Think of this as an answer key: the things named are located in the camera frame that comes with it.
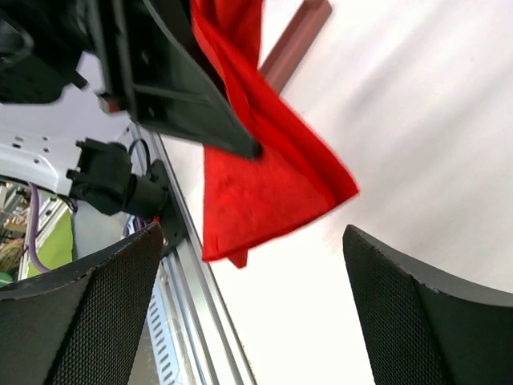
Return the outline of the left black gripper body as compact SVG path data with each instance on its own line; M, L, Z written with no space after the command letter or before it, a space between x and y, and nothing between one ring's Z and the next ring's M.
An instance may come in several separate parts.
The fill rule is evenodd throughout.
M101 64L102 110L130 111L123 6L122 1L3 1L2 103L50 104L68 86L84 89L88 82L77 66L88 53Z

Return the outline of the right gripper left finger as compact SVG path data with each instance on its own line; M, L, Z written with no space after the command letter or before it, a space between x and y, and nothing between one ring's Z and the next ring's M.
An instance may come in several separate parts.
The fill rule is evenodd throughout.
M153 223L1 289L3 384L126 384L163 248Z

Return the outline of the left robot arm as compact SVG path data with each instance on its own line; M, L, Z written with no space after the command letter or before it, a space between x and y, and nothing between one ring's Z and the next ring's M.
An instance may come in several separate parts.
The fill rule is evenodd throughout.
M66 87L85 88L83 53L100 61L104 112L125 111L148 131L244 158L261 155L194 37L189 2L2 2L2 103L50 104ZM129 153L114 142L2 131L1 174L109 215L154 217L168 191L153 171L134 175Z

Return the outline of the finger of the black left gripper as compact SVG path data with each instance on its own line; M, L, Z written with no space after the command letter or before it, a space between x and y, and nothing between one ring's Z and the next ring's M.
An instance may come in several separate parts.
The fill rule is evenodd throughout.
M131 118L154 132L256 159L262 147L236 117L196 41L185 1L118 1L120 74Z

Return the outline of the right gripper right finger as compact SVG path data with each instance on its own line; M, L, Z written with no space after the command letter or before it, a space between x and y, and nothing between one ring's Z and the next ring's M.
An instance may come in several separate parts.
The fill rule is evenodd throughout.
M512 295L449 274L354 225L343 253L376 384L510 384Z

